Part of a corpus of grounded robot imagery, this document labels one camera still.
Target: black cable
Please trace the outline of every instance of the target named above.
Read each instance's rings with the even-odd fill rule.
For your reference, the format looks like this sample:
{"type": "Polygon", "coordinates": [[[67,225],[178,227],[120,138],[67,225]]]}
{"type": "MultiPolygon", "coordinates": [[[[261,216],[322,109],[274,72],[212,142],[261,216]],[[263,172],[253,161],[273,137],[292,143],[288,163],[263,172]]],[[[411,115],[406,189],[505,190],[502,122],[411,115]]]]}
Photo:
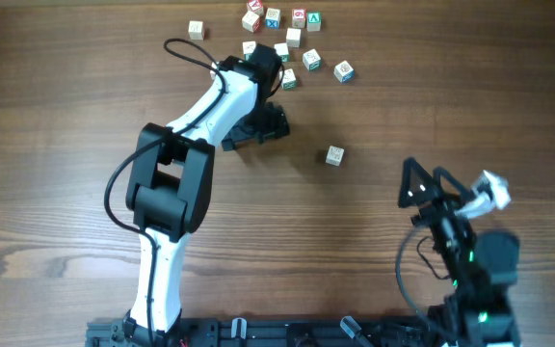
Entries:
{"type": "Polygon", "coordinates": [[[436,324],[425,314],[421,313],[414,301],[410,298],[410,295],[409,293],[407,293],[406,288],[404,287],[401,271],[402,256],[404,255],[404,250],[406,249],[407,243],[419,230],[420,228],[416,227],[409,232],[404,241],[402,241],[402,244],[400,245],[400,251],[397,253],[397,257],[395,258],[395,277],[397,279],[397,284],[400,287],[400,292],[402,292],[402,296],[404,297],[404,300],[406,300],[406,303],[409,305],[409,307],[414,310],[414,313],[417,315],[417,317],[419,317],[419,319],[421,319],[425,324],[428,325],[430,330],[440,334],[442,338],[444,338],[444,340],[447,342],[458,341],[460,346],[469,346],[470,343],[468,343],[467,341],[459,340],[455,334],[445,330],[444,328],[441,328],[440,325],[436,324]]]}
{"type": "Polygon", "coordinates": [[[209,53],[207,53],[204,49],[202,49],[200,46],[198,46],[197,44],[190,42],[188,40],[184,40],[184,39],[168,39],[164,42],[164,49],[173,54],[173,56],[177,57],[177,58],[181,58],[187,62],[190,63],[194,63],[196,65],[199,65],[201,67],[205,67],[209,70],[212,70],[214,72],[216,72],[216,75],[220,77],[220,80],[222,82],[222,88],[220,89],[220,92],[218,93],[218,96],[216,96],[215,100],[213,100],[213,102],[207,106],[207,108],[200,114],[198,115],[194,120],[192,120],[190,123],[188,123],[185,127],[183,127],[180,130],[177,130],[175,133],[168,133],[165,137],[155,140],[139,149],[137,149],[136,151],[134,151],[134,153],[132,153],[130,156],[128,156],[121,164],[119,164],[119,166],[115,169],[115,171],[113,172],[113,174],[111,175],[111,178],[108,180],[108,183],[106,184],[106,189],[104,190],[104,210],[106,211],[106,214],[108,215],[108,217],[111,219],[111,221],[113,221],[113,223],[115,223],[117,226],[122,227],[126,230],[135,232],[139,235],[142,235],[143,237],[145,237],[148,241],[149,244],[151,245],[151,265],[150,265],[150,270],[149,270],[149,284],[148,284],[148,289],[147,289],[147,293],[146,293],[146,323],[147,323],[147,330],[148,330],[148,334],[149,334],[149,344],[152,346],[154,346],[154,340],[153,340],[153,328],[152,328],[152,322],[151,322],[151,306],[153,303],[153,299],[152,299],[152,293],[153,293],[153,278],[155,277],[155,266],[156,266],[156,259],[157,259],[157,252],[158,252],[158,246],[155,243],[155,240],[153,240],[153,238],[151,238],[146,232],[141,231],[140,229],[138,229],[137,227],[132,227],[127,225],[126,223],[120,221],[115,214],[113,213],[113,210],[111,209],[111,192],[113,191],[113,186],[115,185],[115,181],[117,180],[117,178],[119,177],[119,175],[123,172],[123,170],[130,165],[130,163],[132,163],[134,160],[136,160],[139,156],[143,155],[145,152],[147,152],[148,150],[156,147],[156,146],[160,146],[162,145],[162,143],[166,142],[170,137],[174,136],[174,135],[181,135],[187,131],[189,131],[190,129],[193,129],[200,120],[202,120],[222,99],[222,97],[225,94],[225,89],[226,89],[226,80],[224,79],[224,77],[222,76],[222,73],[211,67],[210,65],[207,65],[203,62],[200,62],[196,59],[192,59],[189,57],[186,57],[184,55],[178,54],[176,52],[174,52],[173,50],[168,48],[168,44],[171,42],[183,42],[183,43],[187,43],[192,45],[193,47],[195,47],[196,49],[198,49],[200,52],[202,52],[205,56],[207,56],[207,58],[209,58],[209,60],[211,60],[212,63],[214,63],[215,65],[217,65],[218,63],[215,61],[215,59],[213,59],[213,57],[211,57],[211,55],[209,55],[209,53]]]}
{"type": "Polygon", "coordinates": [[[429,239],[430,239],[430,236],[425,236],[424,238],[422,238],[421,241],[419,241],[419,243],[416,244],[416,252],[419,253],[419,256],[421,257],[421,259],[423,259],[423,261],[425,261],[425,263],[428,265],[430,270],[432,270],[432,273],[434,273],[434,276],[436,276],[437,279],[439,279],[439,280],[449,280],[451,278],[449,275],[447,275],[445,277],[439,276],[438,273],[436,272],[436,270],[434,269],[434,267],[432,266],[432,264],[428,261],[428,258],[426,258],[425,255],[423,255],[423,253],[421,253],[421,250],[419,250],[419,248],[421,247],[421,244],[423,242],[425,242],[425,240],[429,240],[429,239]]]}
{"type": "Polygon", "coordinates": [[[281,81],[284,80],[284,63],[282,63],[279,67],[281,68],[281,77],[279,78],[279,83],[277,84],[276,88],[269,93],[269,97],[273,96],[278,91],[279,86],[281,86],[281,81]]]}

